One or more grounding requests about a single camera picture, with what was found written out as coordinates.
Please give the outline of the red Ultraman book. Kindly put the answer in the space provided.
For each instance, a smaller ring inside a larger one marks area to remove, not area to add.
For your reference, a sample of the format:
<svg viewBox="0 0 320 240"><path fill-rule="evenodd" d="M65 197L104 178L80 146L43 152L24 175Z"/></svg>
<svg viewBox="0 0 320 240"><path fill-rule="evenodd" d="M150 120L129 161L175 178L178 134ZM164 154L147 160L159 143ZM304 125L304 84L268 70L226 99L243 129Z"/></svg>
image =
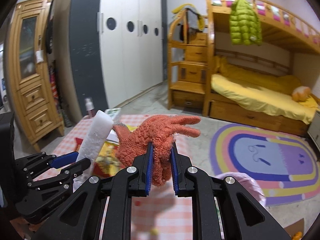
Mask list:
<svg viewBox="0 0 320 240"><path fill-rule="evenodd" d="M114 176L121 169L131 166L137 156L135 149L125 137L131 134L126 126L117 125L115 132L111 129L102 149L95 160L92 175L100 178Z"/></svg>

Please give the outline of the pink checkered tablecloth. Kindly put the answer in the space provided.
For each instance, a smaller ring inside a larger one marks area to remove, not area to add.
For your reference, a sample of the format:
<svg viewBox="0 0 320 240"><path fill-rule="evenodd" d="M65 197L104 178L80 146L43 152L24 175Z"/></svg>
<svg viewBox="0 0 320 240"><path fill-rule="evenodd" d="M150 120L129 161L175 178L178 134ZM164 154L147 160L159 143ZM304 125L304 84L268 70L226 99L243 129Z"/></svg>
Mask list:
<svg viewBox="0 0 320 240"><path fill-rule="evenodd" d="M159 213L167 212L174 206L176 196L172 172L171 178L163 186L151 184L147 197L132 198L131 233L144 228L153 228ZM167 239L193 239L192 201L190 197L182 197L189 206L179 205L178 210L160 222L160 231Z"/></svg>

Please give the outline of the small green white carton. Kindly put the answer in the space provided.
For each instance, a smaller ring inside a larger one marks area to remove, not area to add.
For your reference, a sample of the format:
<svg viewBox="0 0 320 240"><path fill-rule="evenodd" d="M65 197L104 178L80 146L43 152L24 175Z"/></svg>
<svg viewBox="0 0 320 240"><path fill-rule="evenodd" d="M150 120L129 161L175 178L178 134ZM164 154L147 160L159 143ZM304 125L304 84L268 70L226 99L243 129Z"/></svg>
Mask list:
<svg viewBox="0 0 320 240"><path fill-rule="evenodd" d="M110 116L110 118L116 122L119 120L121 108L109 108L105 110L105 113Z"/></svg>

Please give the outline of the wooden glass-door cabinet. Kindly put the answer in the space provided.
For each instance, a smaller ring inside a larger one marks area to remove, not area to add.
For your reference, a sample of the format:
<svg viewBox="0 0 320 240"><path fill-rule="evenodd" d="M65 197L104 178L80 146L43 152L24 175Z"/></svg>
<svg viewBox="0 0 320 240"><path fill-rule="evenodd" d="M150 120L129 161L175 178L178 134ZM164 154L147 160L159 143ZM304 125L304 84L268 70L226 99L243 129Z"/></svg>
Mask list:
<svg viewBox="0 0 320 240"><path fill-rule="evenodd" d="M53 0L16 4L6 52L7 89L17 123L33 148L53 130L64 134L63 119L52 94L46 55L46 27Z"/></svg>

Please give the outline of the cardboard box with toys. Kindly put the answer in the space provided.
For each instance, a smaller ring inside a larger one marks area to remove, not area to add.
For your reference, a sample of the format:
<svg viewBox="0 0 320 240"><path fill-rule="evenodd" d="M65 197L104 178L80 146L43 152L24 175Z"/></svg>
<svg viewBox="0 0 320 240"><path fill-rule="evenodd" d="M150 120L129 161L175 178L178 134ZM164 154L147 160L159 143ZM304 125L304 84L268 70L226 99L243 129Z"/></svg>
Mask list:
<svg viewBox="0 0 320 240"><path fill-rule="evenodd" d="M304 235L304 224L304 218L302 218L284 229L291 237L291 240L301 240Z"/></svg>

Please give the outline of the pink-lined trash bin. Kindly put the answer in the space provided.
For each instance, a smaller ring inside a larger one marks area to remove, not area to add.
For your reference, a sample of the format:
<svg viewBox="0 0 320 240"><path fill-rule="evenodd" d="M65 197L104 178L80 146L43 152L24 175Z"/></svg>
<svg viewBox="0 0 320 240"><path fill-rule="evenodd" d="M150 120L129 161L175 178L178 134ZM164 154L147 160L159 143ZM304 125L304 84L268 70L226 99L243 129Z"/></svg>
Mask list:
<svg viewBox="0 0 320 240"><path fill-rule="evenodd" d="M241 172L226 172L215 175L215 178L225 179L233 177L236 179L263 207L266 206L266 197L263 194L261 187L249 175Z"/></svg>

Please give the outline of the orange plush toy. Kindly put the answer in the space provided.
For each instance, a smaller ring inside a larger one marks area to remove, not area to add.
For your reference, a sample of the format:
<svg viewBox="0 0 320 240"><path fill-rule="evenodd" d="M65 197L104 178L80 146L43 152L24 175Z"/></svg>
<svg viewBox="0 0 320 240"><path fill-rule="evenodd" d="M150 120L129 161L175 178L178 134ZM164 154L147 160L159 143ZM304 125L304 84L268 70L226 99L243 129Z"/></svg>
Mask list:
<svg viewBox="0 0 320 240"><path fill-rule="evenodd" d="M292 100L295 102L305 102L311 94L311 89L306 86L300 86L293 90Z"/></svg>

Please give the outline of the white bedside drawer unit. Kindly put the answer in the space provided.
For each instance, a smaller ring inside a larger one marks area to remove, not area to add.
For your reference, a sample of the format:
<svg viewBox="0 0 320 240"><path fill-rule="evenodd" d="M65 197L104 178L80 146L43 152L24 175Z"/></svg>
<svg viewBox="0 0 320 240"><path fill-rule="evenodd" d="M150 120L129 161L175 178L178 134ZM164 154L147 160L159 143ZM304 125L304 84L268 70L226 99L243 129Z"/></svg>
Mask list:
<svg viewBox="0 0 320 240"><path fill-rule="evenodd" d="M316 111L308 129L308 135L320 150L320 112Z"/></svg>

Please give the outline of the white wardrobe with portholes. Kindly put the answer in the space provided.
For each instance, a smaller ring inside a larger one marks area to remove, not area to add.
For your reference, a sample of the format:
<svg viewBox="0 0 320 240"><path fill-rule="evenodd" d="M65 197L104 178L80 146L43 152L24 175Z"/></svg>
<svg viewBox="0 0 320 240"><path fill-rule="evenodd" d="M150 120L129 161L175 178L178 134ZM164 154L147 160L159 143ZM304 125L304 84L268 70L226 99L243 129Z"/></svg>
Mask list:
<svg viewBox="0 0 320 240"><path fill-rule="evenodd" d="M163 0L71 0L69 51L80 111L116 107L164 79Z"/></svg>

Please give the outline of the rainbow oval rug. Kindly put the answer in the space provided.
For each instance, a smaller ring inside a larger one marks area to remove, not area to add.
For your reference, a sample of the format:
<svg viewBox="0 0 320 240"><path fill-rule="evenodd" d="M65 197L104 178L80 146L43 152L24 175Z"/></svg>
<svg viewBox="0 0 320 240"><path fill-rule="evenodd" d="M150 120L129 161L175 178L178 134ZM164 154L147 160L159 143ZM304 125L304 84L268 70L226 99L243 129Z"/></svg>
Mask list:
<svg viewBox="0 0 320 240"><path fill-rule="evenodd" d="M228 124L214 134L209 153L215 175L249 175L261 187L267 206L299 202L319 194L319 163L301 137Z"/></svg>

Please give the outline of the yellow bed sheet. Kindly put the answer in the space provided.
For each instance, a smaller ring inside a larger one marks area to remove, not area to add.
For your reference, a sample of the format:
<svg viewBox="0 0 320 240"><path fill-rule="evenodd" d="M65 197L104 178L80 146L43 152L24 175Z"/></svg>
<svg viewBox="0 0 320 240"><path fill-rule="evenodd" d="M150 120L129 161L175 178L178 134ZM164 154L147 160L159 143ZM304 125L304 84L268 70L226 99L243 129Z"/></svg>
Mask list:
<svg viewBox="0 0 320 240"><path fill-rule="evenodd" d="M310 97L306 102L295 102L291 96L276 92L246 81L229 79L220 74L211 77L212 89L234 101L246 110L271 116L284 116L310 124L319 110L318 104Z"/></svg>

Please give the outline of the yellow grey hanging clothes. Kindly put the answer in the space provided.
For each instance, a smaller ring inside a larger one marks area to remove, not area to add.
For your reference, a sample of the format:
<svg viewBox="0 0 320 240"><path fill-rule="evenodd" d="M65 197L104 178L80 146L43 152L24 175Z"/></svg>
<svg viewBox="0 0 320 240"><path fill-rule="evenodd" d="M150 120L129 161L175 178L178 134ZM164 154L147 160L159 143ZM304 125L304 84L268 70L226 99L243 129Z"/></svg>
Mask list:
<svg viewBox="0 0 320 240"><path fill-rule="evenodd" d="M187 11L187 27L190 34L203 32L205 28L204 17L198 12L193 4L185 3L171 11L174 16L177 16L181 11Z"/></svg>

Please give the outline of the white foam block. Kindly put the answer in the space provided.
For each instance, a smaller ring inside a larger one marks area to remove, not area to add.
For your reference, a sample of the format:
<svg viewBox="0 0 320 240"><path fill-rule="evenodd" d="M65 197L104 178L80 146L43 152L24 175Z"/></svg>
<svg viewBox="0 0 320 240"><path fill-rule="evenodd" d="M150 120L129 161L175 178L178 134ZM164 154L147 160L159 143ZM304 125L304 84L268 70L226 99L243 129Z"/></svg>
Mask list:
<svg viewBox="0 0 320 240"><path fill-rule="evenodd" d="M76 191L91 175L94 169L94 163L98 157L102 146L113 128L113 120L105 112L97 111L89 130L80 145L79 154L76 161L88 158L91 162L88 169L83 174L74 179L73 191Z"/></svg>

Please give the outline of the orange knitted glove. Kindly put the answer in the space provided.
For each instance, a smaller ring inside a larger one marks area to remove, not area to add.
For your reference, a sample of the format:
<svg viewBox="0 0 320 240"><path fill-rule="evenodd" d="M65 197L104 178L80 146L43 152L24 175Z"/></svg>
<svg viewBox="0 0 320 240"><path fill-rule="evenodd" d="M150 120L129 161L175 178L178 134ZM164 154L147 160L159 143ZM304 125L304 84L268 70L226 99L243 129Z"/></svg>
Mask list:
<svg viewBox="0 0 320 240"><path fill-rule="evenodd" d="M199 137L200 130L190 125L200 121L198 116L153 115L133 132L125 124L116 124L113 126L119 139L116 157L125 167L129 167L133 165L135 157L147 152L148 143L152 143L152 184L163 186L171 178L170 151L175 141L174 134Z"/></svg>

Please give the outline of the lime green puffer jacket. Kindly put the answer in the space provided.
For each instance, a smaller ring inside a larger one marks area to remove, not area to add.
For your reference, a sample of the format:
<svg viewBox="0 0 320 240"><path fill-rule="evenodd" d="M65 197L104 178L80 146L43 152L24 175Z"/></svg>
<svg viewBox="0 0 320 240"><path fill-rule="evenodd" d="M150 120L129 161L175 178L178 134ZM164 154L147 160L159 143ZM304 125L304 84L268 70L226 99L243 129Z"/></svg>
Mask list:
<svg viewBox="0 0 320 240"><path fill-rule="evenodd" d="M257 13L247 0L235 0L229 15L232 45L262 45L262 29Z"/></svg>

